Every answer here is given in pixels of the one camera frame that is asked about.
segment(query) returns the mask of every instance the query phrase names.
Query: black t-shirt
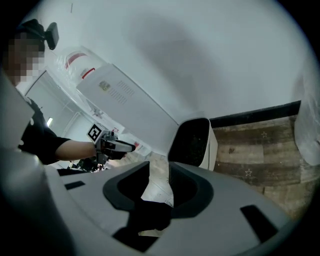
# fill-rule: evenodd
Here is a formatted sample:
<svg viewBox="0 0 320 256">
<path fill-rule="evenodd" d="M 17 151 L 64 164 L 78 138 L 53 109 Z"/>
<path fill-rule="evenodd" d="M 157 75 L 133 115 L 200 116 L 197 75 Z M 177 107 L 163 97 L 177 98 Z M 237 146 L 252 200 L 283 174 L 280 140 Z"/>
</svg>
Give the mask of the black t-shirt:
<svg viewBox="0 0 320 256">
<path fill-rule="evenodd" d="M 58 161 L 55 157 L 57 148 L 70 139 L 56 136 L 47 126 L 38 105 L 30 100 L 28 104 L 34 110 L 34 115 L 24 131 L 19 149 L 36 155 L 44 165 L 55 163 Z"/>
</svg>

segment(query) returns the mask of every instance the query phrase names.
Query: person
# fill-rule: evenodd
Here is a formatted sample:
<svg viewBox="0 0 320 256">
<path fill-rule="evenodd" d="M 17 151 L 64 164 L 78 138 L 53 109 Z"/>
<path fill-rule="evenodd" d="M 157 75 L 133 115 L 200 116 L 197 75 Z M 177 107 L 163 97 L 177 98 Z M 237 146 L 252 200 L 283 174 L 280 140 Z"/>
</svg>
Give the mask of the person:
<svg viewBox="0 0 320 256">
<path fill-rule="evenodd" d="M 45 51 L 44 28 L 36 19 L 20 25 L 2 56 L 2 76 L 7 83 L 16 87 L 28 70 L 32 70 L 35 60 Z M 46 124 L 37 104 L 24 97 L 34 115 L 30 119 L 19 143 L 22 151 L 36 155 L 44 165 L 57 161 L 73 161 L 96 156 L 92 142 L 74 141 L 57 136 Z"/>
</svg>

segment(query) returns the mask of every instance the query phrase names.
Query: black baseboard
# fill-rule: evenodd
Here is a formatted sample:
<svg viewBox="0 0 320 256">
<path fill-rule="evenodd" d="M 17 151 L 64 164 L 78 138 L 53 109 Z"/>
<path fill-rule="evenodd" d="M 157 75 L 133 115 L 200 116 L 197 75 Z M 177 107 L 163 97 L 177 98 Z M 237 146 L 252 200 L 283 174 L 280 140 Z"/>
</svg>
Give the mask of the black baseboard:
<svg viewBox="0 0 320 256">
<path fill-rule="evenodd" d="M 297 115 L 301 101 L 210 119 L 212 128 L 244 125 Z"/>
</svg>

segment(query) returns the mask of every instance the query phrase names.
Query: wooden floor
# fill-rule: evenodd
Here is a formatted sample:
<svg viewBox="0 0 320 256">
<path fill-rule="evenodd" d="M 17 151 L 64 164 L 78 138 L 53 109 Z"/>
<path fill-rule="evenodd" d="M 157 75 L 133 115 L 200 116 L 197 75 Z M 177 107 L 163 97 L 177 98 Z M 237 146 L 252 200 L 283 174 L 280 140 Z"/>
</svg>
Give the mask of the wooden floor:
<svg viewBox="0 0 320 256">
<path fill-rule="evenodd" d="M 295 118 L 215 128 L 214 171 L 247 182 L 298 219 L 320 179 L 320 165 L 302 159 L 294 140 Z"/>
</svg>

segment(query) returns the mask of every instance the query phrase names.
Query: red stripe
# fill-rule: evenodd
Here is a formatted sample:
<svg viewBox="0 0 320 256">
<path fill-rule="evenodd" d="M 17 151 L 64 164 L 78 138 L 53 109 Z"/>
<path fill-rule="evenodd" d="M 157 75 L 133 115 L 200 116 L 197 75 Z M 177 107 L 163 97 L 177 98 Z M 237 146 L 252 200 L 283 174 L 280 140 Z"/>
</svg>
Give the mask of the red stripe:
<svg viewBox="0 0 320 256">
<path fill-rule="evenodd" d="M 86 77 L 86 75 L 88 75 L 93 70 L 96 70 L 96 69 L 93 67 L 90 70 L 88 70 L 87 72 L 85 72 L 85 74 L 82 76 L 82 79 L 84 79 Z"/>
<path fill-rule="evenodd" d="M 68 59 L 68 62 L 65 64 L 65 69 L 67 70 L 69 68 L 70 64 L 72 62 L 74 62 L 77 58 L 81 57 L 81 56 L 87 56 L 87 55 L 85 53 L 82 53 L 82 52 L 72 55 Z"/>
</svg>

